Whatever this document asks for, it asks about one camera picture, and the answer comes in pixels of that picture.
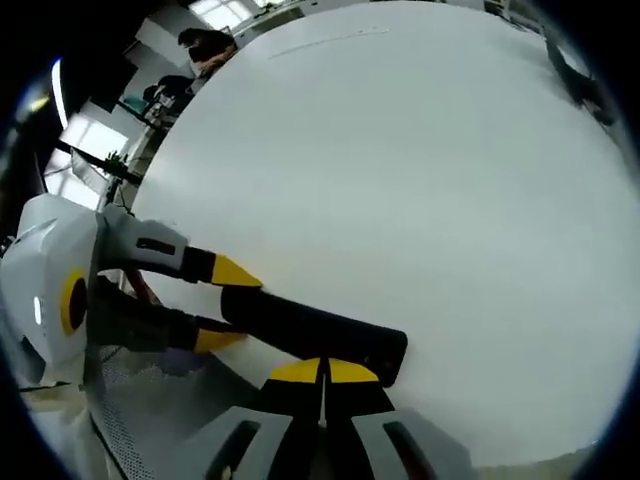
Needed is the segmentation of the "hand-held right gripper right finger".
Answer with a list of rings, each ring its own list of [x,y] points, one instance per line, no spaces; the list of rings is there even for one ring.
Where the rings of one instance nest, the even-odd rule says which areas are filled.
[[[470,453],[421,414],[396,408],[362,365],[328,361],[327,441],[337,479],[476,479]]]

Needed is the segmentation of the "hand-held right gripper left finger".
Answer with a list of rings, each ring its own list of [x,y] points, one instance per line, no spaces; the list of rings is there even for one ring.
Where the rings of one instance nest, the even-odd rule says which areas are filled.
[[[323,360],[272,370],[246,406],[233,406],[192,438],[196,479],[307,479],[323,394]]]

